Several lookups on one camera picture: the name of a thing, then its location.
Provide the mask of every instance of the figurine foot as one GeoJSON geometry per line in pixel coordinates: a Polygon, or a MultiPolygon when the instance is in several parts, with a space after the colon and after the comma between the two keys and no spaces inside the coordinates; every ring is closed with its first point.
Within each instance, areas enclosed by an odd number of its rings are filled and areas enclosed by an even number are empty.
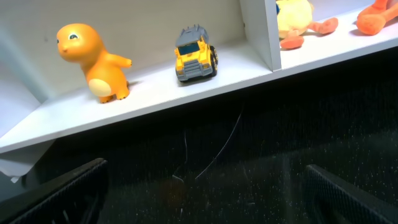
{"type": "Polygon", "coordinates": [[[338,19],[331,18],[321,24],[318,32],[320,34],[330,34],[334,32],[337,27],[338,27],[338,19]]]}
{"type": "Polygon", "coordinates": [[[365,15],[358,19],[356,26],[364,34],[375,35],[383,29],[386,22],[386,19],[379,14],[365,15]]]}
{"type": "Polygon", "coordinates": [[[107,103],[113,99],[113,96],[98,97],[100,103],[107,103]]]}
{"type": "Polygon", "coordinates": [[[283,49],[295,49],[297,47],[301,47],[304,43],[304,37],[302,36],[295,36],[295,37],[288,37],[284,40],[281,40],[280,46],[283,49]]]}
{"type": "Polygon", "coordinates": [[[129,94],[130,94],[129,89],[128,89],[128,88],[125,88],[125,89],[123,89],[123,90],[120,90],[120,91],[116,94],[116,98],[117,98],[118,100],[123,100],[123,99],[125,99],[126,97],[128,97],[129,94]]]}
{"type": "Polygon", "coordinates": [[[386,10],[386,7],[374,7],[374,6],[369,6],[366,9],[362,10],[362,12],[359,13],[358,19],[361,16],[365,15],[371,15],[371,14],[380,14],[386,10]]]}

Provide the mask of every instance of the white shelf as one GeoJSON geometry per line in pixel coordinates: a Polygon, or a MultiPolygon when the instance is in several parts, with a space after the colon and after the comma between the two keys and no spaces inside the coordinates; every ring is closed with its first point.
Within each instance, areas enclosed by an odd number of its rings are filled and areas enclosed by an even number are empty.
{"type": "Polygon", "coordinates": [[[245,80],[272,73],[247,42],[218,55],[211,80],[182,85],[170,62],[128,75],[131,94],[121,101],[100,104],[87,88],[46,101],[0,138],[0,153],[244,88],[253,85],[245,80]]]}
{"type": "Polygon", "coordinates": [[[322,37],[308,31],[301,48],[281,50],[282,69],[308,64],[305,70],[310,70],[398,46],[398,20],[390,21],[377,35],[368,36],[355,25],[361,11],[362,8],[336,16],[339,26],[332,34],[322,37]]]}

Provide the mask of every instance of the figurine eye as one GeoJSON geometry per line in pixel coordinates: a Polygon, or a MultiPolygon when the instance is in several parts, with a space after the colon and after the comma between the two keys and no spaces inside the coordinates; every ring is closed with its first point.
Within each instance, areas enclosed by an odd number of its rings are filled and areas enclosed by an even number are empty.
{"type": "Polygon", "coordinates": [[[76,34],[70,34],[69,35],[69,39],[70,40],[72,40],[72,39],[77,39],[77,38],[79,38],[76,34]]]}

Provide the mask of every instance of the yellow toy truck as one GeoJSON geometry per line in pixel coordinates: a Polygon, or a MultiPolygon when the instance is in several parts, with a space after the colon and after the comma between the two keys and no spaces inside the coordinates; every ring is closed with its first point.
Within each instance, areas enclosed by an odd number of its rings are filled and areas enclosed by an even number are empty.
{"type": "Polygon", "coordinates": [[[183,29],[175,43],[175,73],[180,82],[195,77],[217,75],[218,56],[216,49],[209,44],[205,28],[194,25],[183,29]]]}

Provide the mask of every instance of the toy dinosaur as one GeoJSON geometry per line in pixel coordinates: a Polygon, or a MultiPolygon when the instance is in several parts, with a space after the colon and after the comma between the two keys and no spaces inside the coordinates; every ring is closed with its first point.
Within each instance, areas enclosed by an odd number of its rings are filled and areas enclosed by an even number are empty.
{"type": "Polygon", "coordinates": [[[313,5],[307,0],[278,0],[277,21],[280,46],[283,49],[295,49],[304,43],[302,35],[307,29],[320,34],[329,34],[336,30],[338,19],[331,18],[325,22],[313,22],[313,5]]]}
{"type": "Polygon", "coordinates": [[[67,62],[79,63],[88,87],[101,103],[116,95],[118,100],[129,94],[128,82],[121,68],[132,65],[130,59],[106,51],[100,35],[89,25],[69,24],[57,34],[58,52],[67,62]]]}
{"type": "Polygon", "coordinates": [[[358,15],[356,26],[367,35],[379,33],[388,21],[398,16],[398,3],[389,0],[376,0],[358,15]]]}

